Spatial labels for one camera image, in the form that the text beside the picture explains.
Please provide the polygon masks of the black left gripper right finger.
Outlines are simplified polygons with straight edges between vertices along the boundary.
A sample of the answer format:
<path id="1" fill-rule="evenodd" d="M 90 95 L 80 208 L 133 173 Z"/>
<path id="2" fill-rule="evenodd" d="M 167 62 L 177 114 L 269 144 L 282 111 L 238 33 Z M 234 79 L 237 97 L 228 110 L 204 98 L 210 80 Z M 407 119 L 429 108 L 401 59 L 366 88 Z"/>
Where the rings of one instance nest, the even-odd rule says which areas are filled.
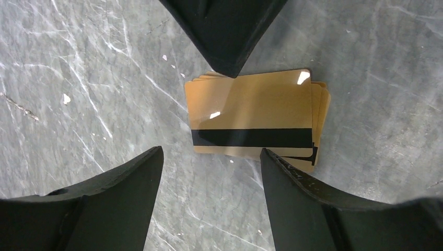
<path id="1" fill-rule="evenodd" d="M 334 188 L 260 154 L 276 250 L 442 250 L 442 198 L 388 204 Z"/>

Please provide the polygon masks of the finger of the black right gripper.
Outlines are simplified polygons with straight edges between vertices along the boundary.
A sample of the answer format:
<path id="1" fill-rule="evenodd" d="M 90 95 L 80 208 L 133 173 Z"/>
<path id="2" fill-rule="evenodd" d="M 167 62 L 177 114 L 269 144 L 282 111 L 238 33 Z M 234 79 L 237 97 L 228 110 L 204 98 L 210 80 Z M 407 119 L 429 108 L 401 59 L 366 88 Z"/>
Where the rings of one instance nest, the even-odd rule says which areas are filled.
<path id="1" fill-rule="evenodd" d="M 236 78 L 286 0 L 163 0 L 217 73 Z"/>

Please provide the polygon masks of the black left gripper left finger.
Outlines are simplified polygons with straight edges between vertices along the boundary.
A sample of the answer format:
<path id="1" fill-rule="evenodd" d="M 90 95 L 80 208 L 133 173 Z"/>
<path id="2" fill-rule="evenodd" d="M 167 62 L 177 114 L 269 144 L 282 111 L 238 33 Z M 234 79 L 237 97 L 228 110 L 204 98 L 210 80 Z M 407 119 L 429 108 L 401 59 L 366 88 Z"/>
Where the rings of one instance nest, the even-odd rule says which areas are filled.
<path id="1" fill-rule="evenodd" d="M 1 250 L 143 250 L 164 164 L 161 146 L 45 196 L 1 200 Z"/>

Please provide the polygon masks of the gold credit card stack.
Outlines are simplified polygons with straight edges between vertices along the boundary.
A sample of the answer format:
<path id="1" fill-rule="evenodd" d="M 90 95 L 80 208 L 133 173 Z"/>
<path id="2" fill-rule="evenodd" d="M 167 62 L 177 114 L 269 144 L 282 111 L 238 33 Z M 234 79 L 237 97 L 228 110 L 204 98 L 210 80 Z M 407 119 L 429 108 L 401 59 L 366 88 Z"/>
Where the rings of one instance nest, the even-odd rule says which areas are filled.
<path id="1" fill-rule="evenodd" d="M 307 69 L 236 78 L 207 73 L 184 91 L 197 153 L 259 159 L 268 149 L 314 170 L 331 95 Z"/>

